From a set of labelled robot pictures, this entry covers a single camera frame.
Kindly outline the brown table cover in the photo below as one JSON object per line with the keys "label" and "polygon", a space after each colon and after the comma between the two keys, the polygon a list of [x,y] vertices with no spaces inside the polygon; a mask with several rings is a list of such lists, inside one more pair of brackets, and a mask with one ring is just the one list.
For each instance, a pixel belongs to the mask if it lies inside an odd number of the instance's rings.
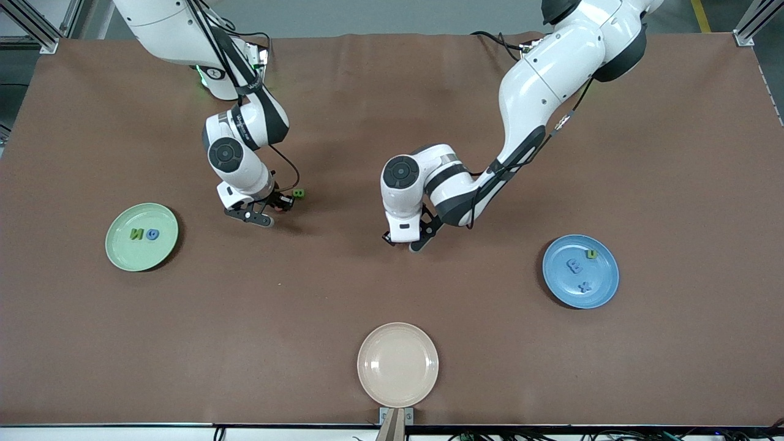
{"label": "brown table cover", "polygon": [[[418,423],[783,418],[784,127],[730,34],[653,34],[472,230],[383,242],[386,161],[450,143],[487,167],[510,64],[479,37],[278,39],[267,83],[306,196],[259,228],[223,213],[201,133],[227,104],[193,70],[61,42],[0,159],[0,424],[366,423],[356,354],[397,322],[439,351]],[[179,236],[130,273],[105,237],[141,203]],[[602,307],[549,291],[565,235],[616,258]]]}

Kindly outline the light green plate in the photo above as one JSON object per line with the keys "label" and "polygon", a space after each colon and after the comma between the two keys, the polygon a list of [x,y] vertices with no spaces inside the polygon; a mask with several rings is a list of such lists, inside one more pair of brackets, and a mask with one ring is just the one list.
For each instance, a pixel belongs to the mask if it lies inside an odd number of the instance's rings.
{"label": "light green plate", "polygon": [[[129,239],[132,228],[160,231],[154,241]],[[173,252],[179,236],[179,223],[173,211],[157,203],[141,203],[124,210],[110,224],[105,251],[115,267],[140,273],[157,267]]]}

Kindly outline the beige plate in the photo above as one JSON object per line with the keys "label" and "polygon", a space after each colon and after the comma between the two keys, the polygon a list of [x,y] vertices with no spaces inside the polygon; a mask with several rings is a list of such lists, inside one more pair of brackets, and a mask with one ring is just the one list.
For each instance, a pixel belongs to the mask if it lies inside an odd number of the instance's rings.
{"label": "beige plate", "polygon": [[365,393],[382,407],[414,407],[439,378],[439,353],[420,327],[387,323],[364,338],[356,373]]}

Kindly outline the blue plate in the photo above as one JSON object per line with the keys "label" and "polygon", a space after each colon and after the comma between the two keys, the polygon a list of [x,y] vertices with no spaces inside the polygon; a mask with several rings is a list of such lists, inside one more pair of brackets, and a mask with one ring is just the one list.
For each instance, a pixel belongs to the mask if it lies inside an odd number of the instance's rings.
{"label": "blue plate", "polygon": [[[586,258],[586,249],[596,249],[597,259]],[[576,258],[583,263],[579,274],[572,274],[567,260]],[[549,291],[563,304],[573,308],[602,307],[613,299],[619,288],[620,272],[616,258],[603,244],[586,235],[565,235],[556,238],[545,250],[541,273]],[[579,283],[590,281],[595,290],[582,294]]]}

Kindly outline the beige mount post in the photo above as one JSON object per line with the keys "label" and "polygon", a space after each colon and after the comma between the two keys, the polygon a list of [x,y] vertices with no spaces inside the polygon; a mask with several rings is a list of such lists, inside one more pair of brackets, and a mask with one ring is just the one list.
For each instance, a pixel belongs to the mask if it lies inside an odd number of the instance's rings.
{"label": "beige mount post", "polygon": [[382,419],[375,441],[404,441],[406,416],[404,409],[389,408]]}

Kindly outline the aluminium frame post with foot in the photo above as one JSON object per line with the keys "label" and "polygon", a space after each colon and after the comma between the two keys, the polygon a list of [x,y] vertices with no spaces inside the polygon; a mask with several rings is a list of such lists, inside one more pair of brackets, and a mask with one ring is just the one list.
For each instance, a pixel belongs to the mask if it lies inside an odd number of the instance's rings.
{"label": "aluminium frame post with foot", "polygon": [[32,48],[42,54],[54,54],[62,38],[54,27],[28,0],[0,0],[0,11],[21,29],[20,36],[0,33],[0,48]]}
{"label": "aluminium frame post with foot", "polygon": [[738,47],[753,47],[753,36],[777,14],[784,0],[752,0],[747,11],[733,29]]}

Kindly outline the plain aluminium frame post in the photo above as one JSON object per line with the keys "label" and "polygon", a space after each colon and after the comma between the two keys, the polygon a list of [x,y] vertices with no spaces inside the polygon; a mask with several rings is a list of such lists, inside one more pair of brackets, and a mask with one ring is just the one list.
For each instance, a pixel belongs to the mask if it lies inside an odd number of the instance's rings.
{"label": "plain aluminium frame post", "polygon": [[76,35],[76,28],[80,26],[82,10],[89,0],[67,0],[67,9],[64,12],[59,31],[64,37]]}

